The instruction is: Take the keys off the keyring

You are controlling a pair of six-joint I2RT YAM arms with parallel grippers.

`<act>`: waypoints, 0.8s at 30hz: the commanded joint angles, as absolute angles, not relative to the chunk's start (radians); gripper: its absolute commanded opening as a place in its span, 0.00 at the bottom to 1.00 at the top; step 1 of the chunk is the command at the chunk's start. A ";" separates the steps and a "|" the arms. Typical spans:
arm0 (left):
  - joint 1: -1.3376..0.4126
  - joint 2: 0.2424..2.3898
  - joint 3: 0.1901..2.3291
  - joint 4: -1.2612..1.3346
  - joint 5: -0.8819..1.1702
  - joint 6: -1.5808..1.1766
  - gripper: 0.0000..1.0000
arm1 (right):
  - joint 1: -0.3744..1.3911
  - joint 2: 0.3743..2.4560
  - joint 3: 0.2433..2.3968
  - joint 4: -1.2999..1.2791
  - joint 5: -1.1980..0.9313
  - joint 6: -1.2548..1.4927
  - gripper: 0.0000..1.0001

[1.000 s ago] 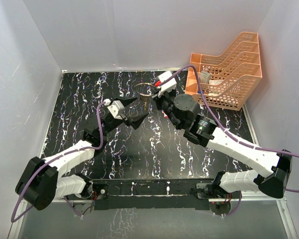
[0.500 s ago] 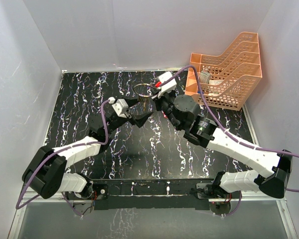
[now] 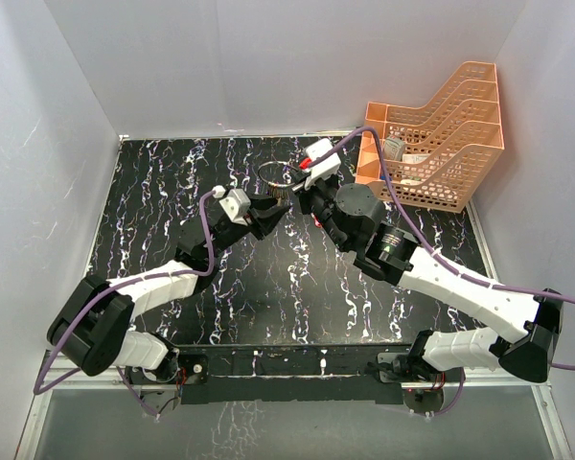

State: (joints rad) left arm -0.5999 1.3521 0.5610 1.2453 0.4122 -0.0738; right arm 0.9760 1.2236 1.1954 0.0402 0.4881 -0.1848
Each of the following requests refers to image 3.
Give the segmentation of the bunch of brass keys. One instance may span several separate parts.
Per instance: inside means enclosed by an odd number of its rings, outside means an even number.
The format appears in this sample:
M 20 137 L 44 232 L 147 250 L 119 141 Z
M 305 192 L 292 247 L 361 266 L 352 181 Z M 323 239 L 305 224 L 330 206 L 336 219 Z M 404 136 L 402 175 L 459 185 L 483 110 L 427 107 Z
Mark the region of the bunch of brass keys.
M 270 188 L 267 194 L 277 200 L 286 200 L 289 197 L 288 189 Z

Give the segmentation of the large silver keyring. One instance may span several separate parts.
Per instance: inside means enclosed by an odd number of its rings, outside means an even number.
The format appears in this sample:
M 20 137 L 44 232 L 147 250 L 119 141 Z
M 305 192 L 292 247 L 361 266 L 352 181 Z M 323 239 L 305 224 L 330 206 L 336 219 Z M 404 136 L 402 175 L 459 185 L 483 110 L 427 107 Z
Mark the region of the large silver keyring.
M 256 170 L 257 176 L 271 189 L 288 191 L 305 179 L 302 170 L 295 165 L 280 160 L 270 160 Z

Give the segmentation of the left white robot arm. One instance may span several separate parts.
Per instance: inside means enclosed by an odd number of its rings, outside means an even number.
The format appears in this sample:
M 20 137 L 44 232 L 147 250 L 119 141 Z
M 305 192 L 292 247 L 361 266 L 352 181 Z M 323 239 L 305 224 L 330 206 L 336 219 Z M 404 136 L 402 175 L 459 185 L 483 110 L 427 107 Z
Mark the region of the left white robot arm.
M 131 322 L 175 300 L 198 295 L 210 286 L 222 254 L 248 235 L 262 240 L 272 233 L 289 206 L 267 195 L 241 189 L 207 193 L 197 217 L 180 227 L 172 259 L 126 278 L 83 278 L 47 332 L 47 340 L 89 377 L 109 367 L 146 369 L 159 382 L 172 380 L 179 360 L 167 342 L 135 332 Z

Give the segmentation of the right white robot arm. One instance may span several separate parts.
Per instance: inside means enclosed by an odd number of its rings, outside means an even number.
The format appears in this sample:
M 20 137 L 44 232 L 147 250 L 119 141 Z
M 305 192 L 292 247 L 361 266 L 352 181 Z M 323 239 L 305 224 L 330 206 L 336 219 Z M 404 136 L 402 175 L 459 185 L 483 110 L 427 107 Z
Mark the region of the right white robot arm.
M 482 322 L 457 333 L 425 330 L 409 351 L 381 359 L 378 369 L 400 380 L 430 380 L 456 368 L 501 368 L 530 382 L 549 376 L 562 329 L 555 291 L 494 290 L 491 279 L 426 252 L 411 233 L 386 221 L 386 208 L 369 187 L 339 185 L 336 176 L 295 188 L 301 211 L 312 215 L 341 252 L 377 281 L 420 292 Z

